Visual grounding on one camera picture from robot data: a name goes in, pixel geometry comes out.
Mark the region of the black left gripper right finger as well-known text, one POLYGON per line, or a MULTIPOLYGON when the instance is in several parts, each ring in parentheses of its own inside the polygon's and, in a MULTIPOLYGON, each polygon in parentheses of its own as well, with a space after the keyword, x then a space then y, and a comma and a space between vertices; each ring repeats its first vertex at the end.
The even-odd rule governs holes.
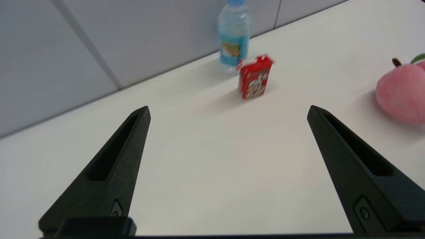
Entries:
POLYGON ((425 192, 325 109, 307 121, 356 235, 423 235, 425 192))

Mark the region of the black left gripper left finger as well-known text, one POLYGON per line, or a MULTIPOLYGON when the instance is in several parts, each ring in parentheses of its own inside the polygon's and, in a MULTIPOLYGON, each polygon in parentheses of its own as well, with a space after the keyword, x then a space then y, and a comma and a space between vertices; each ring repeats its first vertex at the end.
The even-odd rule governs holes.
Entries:
POLYGON ((39 220, 44 237, 134 237, 129 209, 151 115, 133 111, 39 220))

